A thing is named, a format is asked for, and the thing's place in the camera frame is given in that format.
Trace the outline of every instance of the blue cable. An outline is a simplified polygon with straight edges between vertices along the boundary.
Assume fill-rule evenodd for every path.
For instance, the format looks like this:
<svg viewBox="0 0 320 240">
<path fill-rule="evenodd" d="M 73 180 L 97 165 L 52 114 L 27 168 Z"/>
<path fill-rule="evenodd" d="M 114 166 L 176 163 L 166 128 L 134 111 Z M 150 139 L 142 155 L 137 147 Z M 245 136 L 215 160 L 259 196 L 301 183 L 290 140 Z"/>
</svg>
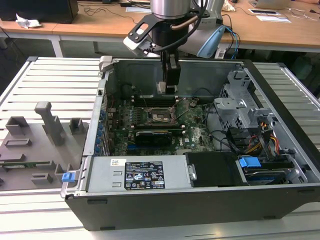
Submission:
<svg viewBox="0 0 320 240">
<path fill-rule="evenodd" d="M 237 35 L 230 29 L 230 28 L 228 28 L 228 27 L 225 27 L 233 36 L 234 36 L 234 38 L 235 38 L 235 49 L 234 49 L 234 53 L 233 53 L 233 55 L 232 55 L 232 57 L 231 57 L 231 59 L 234 59 L 234 57 L 235 57 L 235 55 L 236 55 L 236 53 L 237 53 L 237 51 L 238 51 L 238 39 L 237 39 Z"/>
</svg>

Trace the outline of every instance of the laptop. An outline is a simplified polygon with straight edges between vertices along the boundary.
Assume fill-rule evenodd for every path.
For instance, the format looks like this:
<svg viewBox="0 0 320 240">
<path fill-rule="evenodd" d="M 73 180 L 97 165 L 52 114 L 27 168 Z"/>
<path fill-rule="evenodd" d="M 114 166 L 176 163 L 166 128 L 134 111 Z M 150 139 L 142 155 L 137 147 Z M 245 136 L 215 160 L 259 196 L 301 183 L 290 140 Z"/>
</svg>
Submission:
<svg viewBox="0 0 320 240">
<path fill-rule="evenodd" d="M 259 9 L 284 9 L 291 0 L 249 0 L 249 3 Z"/>
</svg>

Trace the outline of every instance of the blue latch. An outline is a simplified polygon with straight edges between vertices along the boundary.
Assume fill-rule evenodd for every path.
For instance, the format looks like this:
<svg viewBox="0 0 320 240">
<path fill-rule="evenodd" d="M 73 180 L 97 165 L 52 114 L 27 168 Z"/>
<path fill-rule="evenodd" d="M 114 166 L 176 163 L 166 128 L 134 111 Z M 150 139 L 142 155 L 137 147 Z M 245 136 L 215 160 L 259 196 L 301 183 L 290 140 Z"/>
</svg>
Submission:
<svg viewBox="0 0 320 240">
<path fill-rule="evenodd" d="M 259 159 L 255 156 L 244 156 L 240 158 L 239 163 L 242 168 L 260 168 L 261 163 Z"/>
<path fill-rule="evenodd" d="M 66 172 L 62 175 L 62 182 L 74 183 L 76 180 L 76 174 L 73 172 Z"/>
</svg>

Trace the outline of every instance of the desk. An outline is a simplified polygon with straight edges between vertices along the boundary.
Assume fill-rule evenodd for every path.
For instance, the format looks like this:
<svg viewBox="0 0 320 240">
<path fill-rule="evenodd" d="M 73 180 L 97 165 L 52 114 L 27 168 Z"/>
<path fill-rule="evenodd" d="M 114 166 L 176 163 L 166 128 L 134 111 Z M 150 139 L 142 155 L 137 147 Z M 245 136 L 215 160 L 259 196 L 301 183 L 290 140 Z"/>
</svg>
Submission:
<svg viewBox="0 0 320 240">
<path fill-rule="evenodd" d="M 320 12 L 317 4 L 292 1 L 290 8 L 304 10 L 308 17 L 318 19 L 299 19 L 292 16 L 289 10 L 280 10 L 291 21 L 287 22 L 268 22 L 260 21 L 248 9 L 252 5 L 247 0 L 240 0 L 235 4 L 236 12 L 222 12 L 228 14 L 232 20 L 233 30 L 241 38 L 241 49 L 256 50 L 275 50 L 275 51 L 292 51 L 292 52 L 320 52 L 320 19 L 316 13 L 310 13 L 310 9 Z M 230 26 L 228 16 L 223 17 L 223 23 Z M 230 45 L 230 34 L 225 33 L 219 45 L 219 51 L 227 49 Z"/>
<path fill-rule="evenodd" d="M 240 7 L 247 13 L 252 6 L 247 0 L 240 0 L 235 7 Z M 303 2 L 291 2 L 290 7 L 306 10 L 307 16 L 318 18 L 319 15 L 309 13 L 310 9 L 320 12 L 315 4 Z M 119 5 L 108 5 L 107 9 L 88 16 L 83 6 L 79 6 L 79 12 L 72 24 L 43 23 L 43 27 L 24 29 L 15 22 L 3 21 L 1 26 L 12 38 L 45 39 L 50 40 L 57 57 L 63 57 L 61 41 L 90 41 L 95 42 L 95 52 L 98 51 L 97 42 L 121 43 L 128 32 L 134 27 L 145 14 L 126 12 Z M 320 21 L 310 19 L 299 19 L 293 17 L 288 10 L 281 10 L 288 16 L 292 23 L 260 21 L 256 16 L 245 14 L 241 9 L 236 12 L 222 12 L 229 14 L 232 19 L 233 29 L 240 35 L 242 49 L 276 50 L 293 52 L 320 52 Z M 223 17 L 224 23 L 230 25 L 227 16 Z M 6 35 L 0 31 L 0 37 Z M 223 53 L 231 43 L 231 37 L 225 33 L 222 37 L 217 56 Z"/>
<path fill-rule="evenodd" d="M 135 23 L 138 23 L 146 15 L 145 13 L 126 12 L 126 8 L 120 5 L 112 6 L 95 2 L 80 2 L 80 4 L 97 5 L 90 6 L 92 9 L 98 9 L 98 5 L 101 5 L 101 7 L 106 7 L 115 14 L 102 10 L 93 16 L 89 16 L 84 11 L 85 7 L 79 5 L 78 15 L 72 24 L 41 22 L 42 27 L 25 29 L 18 26 L 14 21 L 0 21 L 0 26 L 12 38 L 50 40 L 55 56 L 63 57 L 61 41 L 93 42 L 95 52 L 97 52 L 97 42 L 122 43 L 128 32 L 135 26 Z M 6 37 L 1 30 L 0 37 Z"/>
</svg>

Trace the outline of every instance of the power supply label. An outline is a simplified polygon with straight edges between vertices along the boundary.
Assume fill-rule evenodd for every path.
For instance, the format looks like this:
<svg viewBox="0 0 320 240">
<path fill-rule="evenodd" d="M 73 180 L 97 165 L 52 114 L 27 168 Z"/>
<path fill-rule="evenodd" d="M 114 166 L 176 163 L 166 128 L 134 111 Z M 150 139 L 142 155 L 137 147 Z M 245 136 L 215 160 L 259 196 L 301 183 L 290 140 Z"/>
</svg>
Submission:
<svg viewBox="0 0 320 240">
<path fill-rule="evenodd" d="M 162 161 L 126 162 L 124 188 L 126 190 L 164 189 L 165 175 Z"/>
</svg>

